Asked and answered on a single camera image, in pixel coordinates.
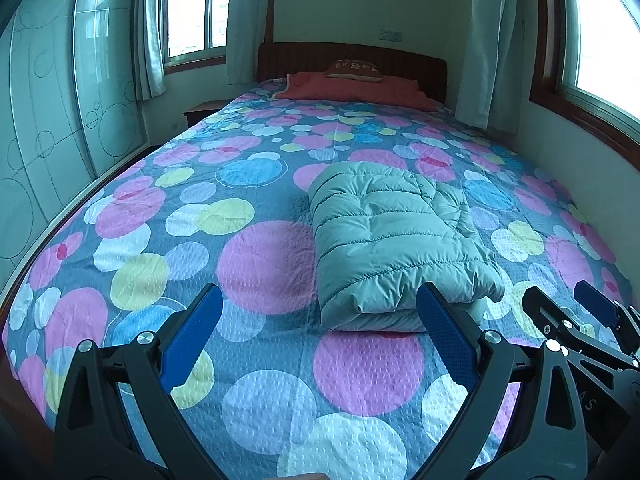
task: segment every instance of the window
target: window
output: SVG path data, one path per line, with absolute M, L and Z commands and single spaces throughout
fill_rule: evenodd
M 225 55 L 229 0 L 161 0 L 165 65 Z
M 640 170 L 640 0 L 538 0 L 530 100 Z

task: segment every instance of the white curtain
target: white curtain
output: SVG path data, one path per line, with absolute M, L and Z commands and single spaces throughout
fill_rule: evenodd
M 159 0 L 136 0 L 133 53 L 138 100 L 146 101 L 166 92 L 158 14 Z
M 229 0 L 226 72 L 229 84 L 255 81 L 258 46 L 264 39 L 268 0 Z
M 456 105 L 456 118 L 470 126 L 517 130 L 522 93 L 522 38 L 514 35 L 517 1 L 471 0 Z

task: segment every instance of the nightstand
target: nightstand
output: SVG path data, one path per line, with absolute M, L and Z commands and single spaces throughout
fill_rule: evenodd
M 227 106 L 232 100 L 233 99 L 220 99 L 220 101 L 207 101 L 187 110 L 184 113 L 184 116 L 187 118 L 187 126 L 189 128 L 195 126 L 204 118 L 222 110 L 222 108 Z

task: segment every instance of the sliding wardrobe door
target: sliding wardrobe door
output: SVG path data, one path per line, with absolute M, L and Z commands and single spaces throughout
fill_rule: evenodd
M 132 0 L 76 0 L 74 69 L 97 174 L 143 143 L 131 49 Z
M 24 0 L 12 37 L 10 86 L 18 146 L 48 221 L 94 178 L 74 91 L 74 3 Z
M 9 85 L 13 30 L 12 20 L 0 37 L 0 289 L 47 226 L 27 176 L 14 124 Z

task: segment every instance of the bed frame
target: bed frame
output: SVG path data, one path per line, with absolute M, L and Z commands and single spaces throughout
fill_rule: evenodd
M 337 59 L 365 59 L 375 64 L 385 75 L 394 75 L 417 80 L 420 89 L 432 99 L 443 103 L 447 95 L 447 63 L 442 59 L 423 56 L 402 50 L 348 43 L 263 43 L 258 51 L 257 79 L 286 77 L 296 72 L 324 72 Z M 75 211 L 71 211 L 61 221 L 66 221 Z M 0 307 L 0 332 L 8 317 L 9 307 L 14 300 L 18 284 L 27 269 L 33 264 L 54 233 L 43 241 Z M 53 432 L 48 428 L 40 413 L 22 387 L 12 378 L 9 359 L 0 344 L 0 410 L 9 421 L 18 437 L 29 452 L 47 470 L 52 465 Z
M 263 43 L 258 50 L 258 81 L 296 72 L 324 72 L 338 59 L 362 59 L 385 75 L 417 80 L 427 97 L 444 103 L 447 97 L 447 62 L 437 57 L 380 46 L 349 43 Z

